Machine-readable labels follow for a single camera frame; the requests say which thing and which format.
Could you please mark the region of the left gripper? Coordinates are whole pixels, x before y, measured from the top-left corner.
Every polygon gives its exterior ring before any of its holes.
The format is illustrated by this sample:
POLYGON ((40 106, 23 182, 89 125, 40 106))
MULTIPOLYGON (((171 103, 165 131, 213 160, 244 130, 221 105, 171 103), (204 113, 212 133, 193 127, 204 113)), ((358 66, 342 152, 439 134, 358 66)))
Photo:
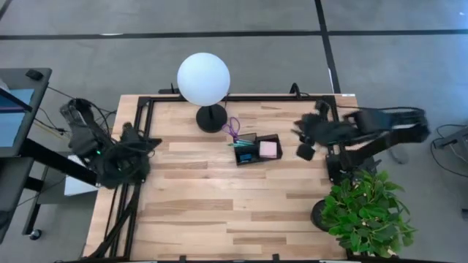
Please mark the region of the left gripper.
POLYGON ((124 144, 122 157, 126 161, 147 161, 148 153, 154 153, 155 149, 162 143, 162 139, 148 138, 146 140, 148 143, 147 151, 146 143, 130 122, 124 123, 122 128, 122 142, 124 144))

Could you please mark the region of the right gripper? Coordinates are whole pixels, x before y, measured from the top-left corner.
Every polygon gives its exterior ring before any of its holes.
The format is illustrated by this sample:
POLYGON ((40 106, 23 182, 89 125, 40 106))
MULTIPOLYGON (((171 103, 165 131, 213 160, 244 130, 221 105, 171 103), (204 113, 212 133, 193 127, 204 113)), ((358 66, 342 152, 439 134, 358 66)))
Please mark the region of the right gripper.
MULTIPOLYGON (((293 124, 295 127, 291 129, 291 132, 298 136, 309 136, 309 142, 312 145, 315 143, 322 146, 339 144, 346 140, 353 130, 348 123, 324 121, 317 114, 309 114, 309 125, 302 120, 294 121, 293 124)), ((315 149, 303 143, 298 146, 296 155, 306 161, 311 161, 315 155, 315 149)))

